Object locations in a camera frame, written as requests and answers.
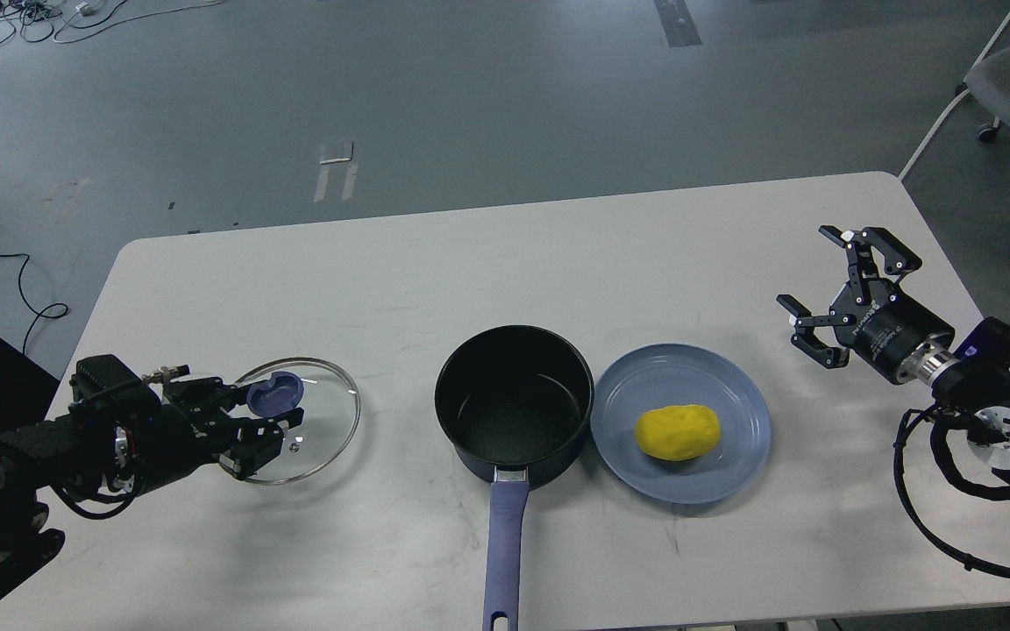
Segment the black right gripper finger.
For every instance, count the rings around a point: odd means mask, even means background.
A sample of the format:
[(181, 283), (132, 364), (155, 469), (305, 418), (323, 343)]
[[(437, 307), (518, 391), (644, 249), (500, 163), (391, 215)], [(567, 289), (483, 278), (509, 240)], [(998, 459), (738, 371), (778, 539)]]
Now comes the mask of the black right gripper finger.
[(890, 299), (903, 277), (917, 272), (922, 259), (885, 228), (841, 230), (821, 226), (819, 233), (845, 251), (850, 303), (874, 303)]
[(852, 324), (852, 315), (813, 315), (794, 296), (780, 293), (775, 296), (778, 305), (786, 309), (793, 326), (791, 344), (800, 349), (817, 364), (824, 369), (843, 369), (849, 363), (849, 353), (841, 346), (829, 346), (816, 335), (818, 328), (842, 327)]

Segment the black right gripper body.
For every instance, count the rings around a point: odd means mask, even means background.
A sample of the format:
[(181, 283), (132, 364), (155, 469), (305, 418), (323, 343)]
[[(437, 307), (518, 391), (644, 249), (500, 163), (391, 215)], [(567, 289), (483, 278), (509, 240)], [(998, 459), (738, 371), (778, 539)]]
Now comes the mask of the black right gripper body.
[(830, 304), (837, 347), (828, 369), (847, 365), (850, 352), (887, 382), (914, 379), (924, 344), (949, 348), (955, 331), (940, 316), (881, 277), (849, 279)]

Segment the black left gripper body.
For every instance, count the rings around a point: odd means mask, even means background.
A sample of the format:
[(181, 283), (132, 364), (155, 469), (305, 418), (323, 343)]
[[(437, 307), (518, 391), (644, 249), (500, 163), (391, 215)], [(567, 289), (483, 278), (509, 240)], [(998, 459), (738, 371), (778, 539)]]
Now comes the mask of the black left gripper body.
[(162, 400), (148, 385), (115, 394), (115, 418), (128, 432), (133, 491), (152, 492), (219, 460), (224, 448), (220, 424), (229, 415), (196, 418)]

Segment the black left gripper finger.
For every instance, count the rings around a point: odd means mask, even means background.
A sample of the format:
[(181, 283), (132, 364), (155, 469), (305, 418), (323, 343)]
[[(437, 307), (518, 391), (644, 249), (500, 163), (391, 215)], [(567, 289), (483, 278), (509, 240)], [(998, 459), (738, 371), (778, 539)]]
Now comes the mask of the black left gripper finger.
[(302, 422), (303, 412), (222, 421), (219, 430), (224, 448), (219, 452), (219, 463), (233, 479), (247, 482), (281, 454), (286, 435)]
[(247, 403), (250, 385), (224, 383), (221, 377), (173, 380), (167, 385), (167, 403), (187, 416), (228, 415)]

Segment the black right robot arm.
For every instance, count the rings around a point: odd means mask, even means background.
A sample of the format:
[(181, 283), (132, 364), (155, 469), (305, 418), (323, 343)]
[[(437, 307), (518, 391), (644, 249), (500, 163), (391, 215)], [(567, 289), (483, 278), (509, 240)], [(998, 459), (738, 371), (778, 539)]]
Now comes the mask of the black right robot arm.
[(818, 231), (844, 252), (847, 277), (826, 315), (790, 294), (778, 296), (793, 328), (791, 344), (824, 369), (843, 369), (855, 356), (891, 384), (929, 388), (933, 402), (903, 413), (895, 431), (900, 504), (927, 542), (967, 571), (1010, 579), (1005, 564), (935, 535), (915, 511), (905, 481), (906, 447), (915, 428), (928, 423), (931, 455), (951, 487), (972, 498), (1010, 500), (1010, 326), (986, 318), (955, 346), (954, 328), (903, 290), (903, 279), (922, 262), (893, 233), (827, 225)]

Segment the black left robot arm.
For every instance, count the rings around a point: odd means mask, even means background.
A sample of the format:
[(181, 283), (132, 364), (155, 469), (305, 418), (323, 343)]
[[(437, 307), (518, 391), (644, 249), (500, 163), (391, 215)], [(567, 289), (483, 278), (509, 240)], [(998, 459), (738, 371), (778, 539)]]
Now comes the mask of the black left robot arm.
[(0, 599), (67, 538), (47, 526), (41, 488), (81, 518), (115, 518), (205, 464), (248, 482), (303, 421), (304, 386), (292, 372), (235, 385), (193, 379), (185, 365), (138, 375), (108, 354), (80, 360), (69, 384), (64, 415), (0, 431)]

